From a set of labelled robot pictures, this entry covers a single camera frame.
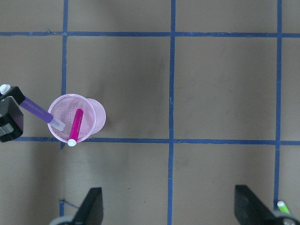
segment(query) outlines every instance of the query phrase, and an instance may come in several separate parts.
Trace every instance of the blue tape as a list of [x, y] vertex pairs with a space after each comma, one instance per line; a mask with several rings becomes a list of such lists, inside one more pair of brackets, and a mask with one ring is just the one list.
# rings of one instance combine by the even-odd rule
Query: blue tape
[[273, 140], [218, 140], [218, 139], [175, 139], [174, 143], [190, 143], [190, 144], [253, 144], [253, 145], [275, 145], [277, 142]]
[[171, 0], [170, 81], [169, 81], [169, 157], [168, 157], [168, 215], [172, 225], [173, 213], [173, 156], [174, 156], [174, 71], [175, 71], [176, 0]]
[[15, 139], [16, 142], [59, 142], [54, 137], [19, 137]]
[[104, 37], [169, 37], [170, 32], [90, 32], [69, 31], [69, 36], [104, 36]]
[[281, 145], [300, 145], [300, 141], [281, 141]]
[[282, 0], [277, 0], [277, 33], [282, 33]]
[[104, 143], [169, 143], [169, 139], [147, 139], [147, 138], [89, 138], [83, 142]]
[[62, 26], [62, 30], [64, 32], [67, 32], [68, 30], [68, 8], [69, 8], [69, 1], [68, 0], [64, 0], [64, 12], [63, 12], [63, 26]]
[[300, 38], [300, 34], [290, 34], [290, 33], [286, 33], [286, 34], [282, 34], [283, 38]]
[[61, 95], [65, 95], [67, 89], [67, 38], [62, 37]]
[[0, 36], [11, 37], [11, 36], [51, 36], [49, 32], [0, 32]]
[[176, 31], [176, 0], [171, 0], [171, 32]]
[[66, 143], [64, 143], [64, 142], [61, 142], [61, 143], [60, 143], [60, 150], [63, 150], [63, 149], [64, 149], [64, 147], [65, 147], [65, 145], [66, 145]]
[[276, 38], [277, 33], [176, 32], [177, 37]]
[[[0, 32], [0, 37], [11, 36], [96, 36], [96, 37], [218, 37], [218, 38], [276, 38], [277, 33], [226, 33], [226, 32], [97, 32], [97, 31], [51, 31], [46, 32]], [[300, 38], [300, 33], [282, 33], [283, 38]]]
[[276, 145], [275, 151], [275, 171], [274, 171], [274, 204], [273, 209], [277, 209], [279, 195], [279, 165], [280, 165], [280, 144]]
[[277, 0], [277, 85], [276, 85], [276, 151], [274, 171], [274, 204], [277, 209], [279, 193], [280, 132], [281, 132], [281, 57], [282, 57], [282, 1]]
[[63, 217], [65, 214], [64, 204], [64, 201], [60, 200], [60, 217]]

